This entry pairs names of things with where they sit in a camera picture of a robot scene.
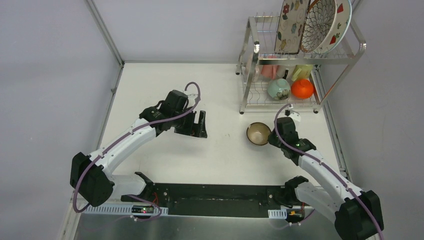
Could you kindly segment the brown dish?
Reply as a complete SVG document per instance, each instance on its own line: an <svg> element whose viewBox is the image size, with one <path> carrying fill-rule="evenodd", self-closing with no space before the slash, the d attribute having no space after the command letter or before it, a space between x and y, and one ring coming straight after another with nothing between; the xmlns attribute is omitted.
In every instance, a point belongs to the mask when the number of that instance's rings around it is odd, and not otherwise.
<svg viewBox="0 0 424 240"><path fill-rule="evenodd" d="M268 144L271 129L262 122L253 122L246 129L247 139L254 145L264 146Z"/></svg>

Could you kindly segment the mint green bowl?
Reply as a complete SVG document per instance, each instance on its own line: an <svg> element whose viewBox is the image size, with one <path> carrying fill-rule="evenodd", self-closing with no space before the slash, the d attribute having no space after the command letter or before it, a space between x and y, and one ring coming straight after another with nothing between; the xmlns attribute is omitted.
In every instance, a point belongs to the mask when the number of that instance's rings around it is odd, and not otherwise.
<svg viewBox="0 0 424 240"><path fill-rule="evenodd" d="M275 79L269 83L267 93L274 100L286 100L291 95L291 86L284 78Z"/></svg>

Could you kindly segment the orange bowl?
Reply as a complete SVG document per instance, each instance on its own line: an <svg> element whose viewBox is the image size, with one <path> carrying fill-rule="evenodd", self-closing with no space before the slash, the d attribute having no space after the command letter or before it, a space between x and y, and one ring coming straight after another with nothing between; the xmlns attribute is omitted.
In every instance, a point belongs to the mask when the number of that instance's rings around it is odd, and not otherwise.
<svg viewBox="0 0 424 240"><path fill-rule="evenodd" d="M298 79L291 85L292 95L299 99L308 99L314 92L314 85L308 79Z"/></svg>

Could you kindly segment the white mug black handle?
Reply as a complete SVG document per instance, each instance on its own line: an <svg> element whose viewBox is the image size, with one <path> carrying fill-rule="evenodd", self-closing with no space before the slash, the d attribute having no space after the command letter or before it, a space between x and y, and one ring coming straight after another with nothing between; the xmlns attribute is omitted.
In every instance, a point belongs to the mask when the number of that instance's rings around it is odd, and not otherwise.
<svg viewBox="0 0 424 240"><path fill-rule="evenodd" d="M295 65L279 65L276 71L277 78L290 80L292 78L295 67Z"/></svg>

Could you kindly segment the pale yellow mug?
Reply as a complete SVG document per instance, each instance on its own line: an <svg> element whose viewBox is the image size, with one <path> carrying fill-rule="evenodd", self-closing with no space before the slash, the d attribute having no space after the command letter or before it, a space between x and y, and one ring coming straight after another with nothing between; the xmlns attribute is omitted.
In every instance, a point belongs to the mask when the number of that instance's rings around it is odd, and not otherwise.
<svg viewBox="0 0 424 240"><path fill-rule="evenodd" d="M291 76L291 81L295 82L301 79L308 80L313 68L314 65L312 64L296 65Z"/></svg>

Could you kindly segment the pink mug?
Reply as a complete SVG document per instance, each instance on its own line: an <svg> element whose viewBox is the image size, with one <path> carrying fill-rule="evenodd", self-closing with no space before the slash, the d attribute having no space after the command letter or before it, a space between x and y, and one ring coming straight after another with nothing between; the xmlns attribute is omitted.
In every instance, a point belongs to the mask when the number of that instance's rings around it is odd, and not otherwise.
<svg viewBox="0 0 424 240"><path fill-rule="evenodd" d="M277 70L279 66L277 64L262 65L260 74L268 79L274 80L277 77Z"/></svg>

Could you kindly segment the square floral plate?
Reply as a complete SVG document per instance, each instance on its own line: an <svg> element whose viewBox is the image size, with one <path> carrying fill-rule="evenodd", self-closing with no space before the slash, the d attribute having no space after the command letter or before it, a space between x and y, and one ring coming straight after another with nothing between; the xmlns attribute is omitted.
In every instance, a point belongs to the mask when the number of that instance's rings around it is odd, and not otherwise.
<svg viewBox="0 0 424 240"><path fill-rule="evenodd" d="M294 55L300 52L309 0L284 0L278 20L274 52Z"/></svg>

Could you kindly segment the brown petal pattern plate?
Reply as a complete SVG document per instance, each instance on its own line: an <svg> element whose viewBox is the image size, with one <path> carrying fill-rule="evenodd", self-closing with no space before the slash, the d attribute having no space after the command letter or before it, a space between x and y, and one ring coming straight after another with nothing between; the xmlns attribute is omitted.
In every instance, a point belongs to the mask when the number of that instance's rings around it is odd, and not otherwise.
<svg viewBox="0 0 424 240"><path fill-rule="evenodd" d="M334 0L313 0L309 5L300 49L304 53L316 50L328 35L336 15Z"/></svg>

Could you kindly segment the watermelon pattern round plate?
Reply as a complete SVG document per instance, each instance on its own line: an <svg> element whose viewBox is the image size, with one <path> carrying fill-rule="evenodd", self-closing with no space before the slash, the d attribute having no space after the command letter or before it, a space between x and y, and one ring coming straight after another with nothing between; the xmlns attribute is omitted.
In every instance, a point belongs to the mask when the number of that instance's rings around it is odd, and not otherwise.
<svg viewBox="0 0 424 240"><path fill-rule="evenodd" d="M350 0L335 1L335 15L324 40L313 51L316 54L327 54L331 52L343 39L352 18L352 4Z"/></svg>

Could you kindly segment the beige cup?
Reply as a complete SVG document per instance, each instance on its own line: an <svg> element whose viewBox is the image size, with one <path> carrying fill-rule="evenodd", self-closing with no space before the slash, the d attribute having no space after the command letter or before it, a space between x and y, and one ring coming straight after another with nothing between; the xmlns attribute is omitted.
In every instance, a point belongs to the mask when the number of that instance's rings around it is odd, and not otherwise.
<svg viewBox="0 0 424 240"><path fill-rule="evenodd" d="M255 65L255 69L253 71L251 71L251 65L253 62L253 53L251 53L248 57L247 63L245 65L245 69L244 69L244 76L246 79L248 79L249 75L252 75L252 82L256 83L259 80L259 76L260 76L260 70L261 68L256 64Z"/></svg>

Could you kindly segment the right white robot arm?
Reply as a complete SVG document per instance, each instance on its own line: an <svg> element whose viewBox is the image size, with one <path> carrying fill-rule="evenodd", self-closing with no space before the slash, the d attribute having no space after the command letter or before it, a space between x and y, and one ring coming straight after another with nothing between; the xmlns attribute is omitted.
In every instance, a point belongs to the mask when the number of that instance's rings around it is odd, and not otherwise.
<svg viewBox="0 0 424 240"><path fill-rule="evenodd" d="M292 118L276 116L273 123L268 142L322 188L317 189L302 176L295 177L287 182L290 187L283 192L284 200L290 205L302 202L313 207L333 223L343 240L366 240L374 235L383 239L384 220L378 195L362 190L337 173L313 143L299 138Z"/></svg>

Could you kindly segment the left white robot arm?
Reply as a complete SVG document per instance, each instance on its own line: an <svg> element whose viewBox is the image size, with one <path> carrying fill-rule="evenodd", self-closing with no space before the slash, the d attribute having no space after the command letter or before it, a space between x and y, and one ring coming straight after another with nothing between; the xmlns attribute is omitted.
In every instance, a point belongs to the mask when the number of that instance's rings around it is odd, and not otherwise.
<svg viewBox="0 0 424 240"><path fill-rule="evenodd" d="M153 189L147 177L141 173L114 175L115 169L142 145L170 129L176 134L206 138L206 112L194 111L200 100L198 94L170 91L157 105L144 109L130 127L108 145L88 155L77 153L72 159L70 185L92 207L124 195L134 195L143 203L149 201Z"/></svg>

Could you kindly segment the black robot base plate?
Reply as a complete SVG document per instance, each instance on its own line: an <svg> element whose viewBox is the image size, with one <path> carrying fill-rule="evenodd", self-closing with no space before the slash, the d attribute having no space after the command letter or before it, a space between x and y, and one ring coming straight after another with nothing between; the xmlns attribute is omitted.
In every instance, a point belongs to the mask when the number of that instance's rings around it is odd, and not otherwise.
<svg viewBox="0 0 424 240"><path fill-rule="evenodd" d="M295 200L292 189L284 186L158 183L141 172L137 175L146 181L146 187L135 198L121 196L121 201L147 200L166 208L168 215L272 218L273 213L283 213L294 223L307 216L307 205Z"/></svg>

